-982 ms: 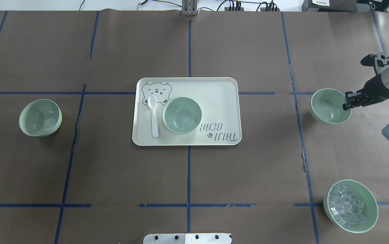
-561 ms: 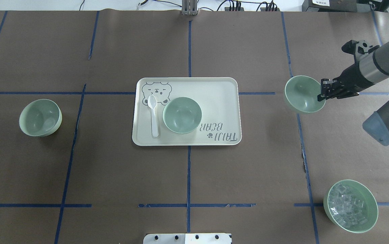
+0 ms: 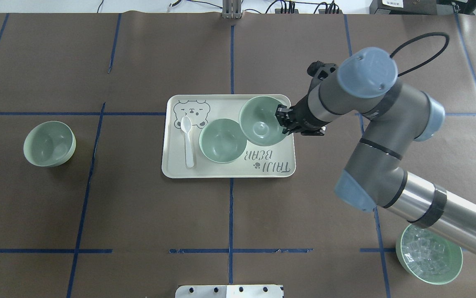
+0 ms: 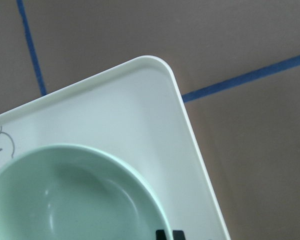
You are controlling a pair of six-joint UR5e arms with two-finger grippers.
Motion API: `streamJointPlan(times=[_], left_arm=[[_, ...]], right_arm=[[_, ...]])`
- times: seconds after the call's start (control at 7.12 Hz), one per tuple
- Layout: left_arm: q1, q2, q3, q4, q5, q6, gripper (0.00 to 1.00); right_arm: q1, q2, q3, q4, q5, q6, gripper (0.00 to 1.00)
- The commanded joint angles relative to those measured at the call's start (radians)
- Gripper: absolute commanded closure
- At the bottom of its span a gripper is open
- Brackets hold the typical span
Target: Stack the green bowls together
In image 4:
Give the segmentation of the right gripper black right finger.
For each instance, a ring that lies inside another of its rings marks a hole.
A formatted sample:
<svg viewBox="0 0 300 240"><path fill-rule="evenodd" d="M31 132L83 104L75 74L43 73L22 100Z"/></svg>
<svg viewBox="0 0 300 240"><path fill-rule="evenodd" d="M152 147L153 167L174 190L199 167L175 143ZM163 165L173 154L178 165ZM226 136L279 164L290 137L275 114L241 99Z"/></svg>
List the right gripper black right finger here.
<svg viewBox="0 0 300 240"><path fill-rule="evenodd" d="M173 240L186 240L185 228L183 225L172 226Z"/></svg>

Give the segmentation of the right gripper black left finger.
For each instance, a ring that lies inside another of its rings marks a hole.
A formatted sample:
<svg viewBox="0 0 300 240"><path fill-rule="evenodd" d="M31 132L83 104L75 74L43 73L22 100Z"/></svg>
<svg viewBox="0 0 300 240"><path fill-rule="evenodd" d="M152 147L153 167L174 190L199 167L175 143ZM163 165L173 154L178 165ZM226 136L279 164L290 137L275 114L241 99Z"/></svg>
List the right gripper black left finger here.
<svg viewBox="0 0 300 240"><path fill-rule="evenodd" d="M168 240L169 239L169 228L166 225L158 226L155 230L156 240Z"/></svg>

